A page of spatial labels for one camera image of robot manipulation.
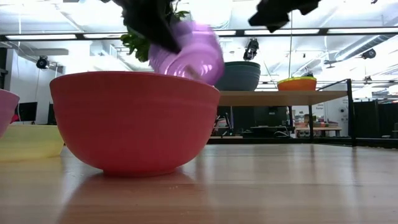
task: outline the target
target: ceiling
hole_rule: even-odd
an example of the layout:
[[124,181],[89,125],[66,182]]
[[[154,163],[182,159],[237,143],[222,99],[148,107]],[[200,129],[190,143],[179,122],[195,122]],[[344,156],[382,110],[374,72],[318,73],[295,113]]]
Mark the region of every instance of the ceiling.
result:
[[[124,32],[121,9],[99,0],[80,0],[64,3],[63,0],[1,0],[0,34],[37,34],[66,32]],[[258,0],[182,0],[179,10],[187,10],[197,22],[217,29],[258,29],[250,27],[248,19],[255,13]],[[398,0],[322,0],[320,7],[307,16],[298,11],[291,15],[292,23],[287,28],[318,27],[381,27],[398,26]],[[311,71],[318,80],[362,80],[368,75],[377,75],[373,80],[398,78],[398,37],[393,37],[373,47],[374,59],[353,57],[344,62],[324,65],[333,54],[362,39],[363,36],[328,37],[260,37],[260,49],[255,62],[261,64],[261,81],[269,82],[287,78],[289,74],[301,75]],[[222,38],[220,44],[225,61],[243,60],[248,38]],[[150,70],[147,63],[138,62],[127,55],[118,40],[23,42],[21,49],[36,57],[38,50],[49,59],[65,66],[83,62],[82,70],[117,69]],[[103,49],[108,53],[104,60]]]

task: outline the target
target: security camera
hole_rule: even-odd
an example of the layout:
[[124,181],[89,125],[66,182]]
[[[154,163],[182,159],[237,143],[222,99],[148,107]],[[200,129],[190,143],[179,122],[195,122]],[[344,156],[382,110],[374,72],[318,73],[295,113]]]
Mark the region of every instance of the security camera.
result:
[[243,54],[243,60],[253,60],[257,55],[257,50],[259,49],[259,42],[256,38],[251,38]]
[[366,76],[365,78],[363,78],[363,80],[365,81],[365,85],[368,84],[368,81],[372,81],[371,76]]
[[50,62],[47,60],[47,56],[40,56],[36,62],[36,67],[39,69],[48,69]]
[[368,58],[372,59],[375,56],[376,56],[376,51],[374,49],[370,49],[367,52],[363,53],[361,55],[361,58],[363,58],[363,59],[368,59]]

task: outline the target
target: purple cup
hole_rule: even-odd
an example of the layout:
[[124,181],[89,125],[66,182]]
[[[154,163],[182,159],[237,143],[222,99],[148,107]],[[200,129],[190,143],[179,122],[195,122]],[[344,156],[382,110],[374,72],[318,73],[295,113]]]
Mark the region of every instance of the purple cup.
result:
[[215,85],[224,74],[223,54],[211,45],[194,43],[184,47],[178,55],[167,57],[159,72]]
[[172,32],[182,51],[177,55],[151,45],[149,65],[156,73],[215,85],[224,74],[224,60],[213,29],[196,22],[179,22],[172,27]]

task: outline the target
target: wooden table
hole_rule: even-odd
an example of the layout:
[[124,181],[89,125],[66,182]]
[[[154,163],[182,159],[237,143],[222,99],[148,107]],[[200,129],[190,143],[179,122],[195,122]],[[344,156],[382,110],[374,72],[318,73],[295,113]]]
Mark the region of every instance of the wooden table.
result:
[[1,224],[398,223],[398,152],[207,146],[171,175],[103,177],[67,151],[0,163]]
[[219,106],[308,106],[347,96],[347,91],[221,91]]
[[[297,135],[297,131],[309,131],[310,128],[306,127],[306,128],[295,128],[296,130],[296,135]],[[322,137],[326,137],[326,132],[327,131],[334,131],[336,133],[336,137],[340,137],[340,131],[343,130],[342,127],[319,127],[319,128],[313,128],[314,131],[321,131],[321,136]]]

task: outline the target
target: computer screen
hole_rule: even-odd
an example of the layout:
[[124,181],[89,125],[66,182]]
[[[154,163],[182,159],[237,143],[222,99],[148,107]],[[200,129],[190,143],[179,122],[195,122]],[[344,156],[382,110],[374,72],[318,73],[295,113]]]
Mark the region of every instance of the computer screen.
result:
[[284,126],[286,125],[286,106],[258,106],[254,109],[256,126]]
[[19,103],[15,108],[15,114],[19,116],[20,121],[35,121],[37,112],[37,102]]

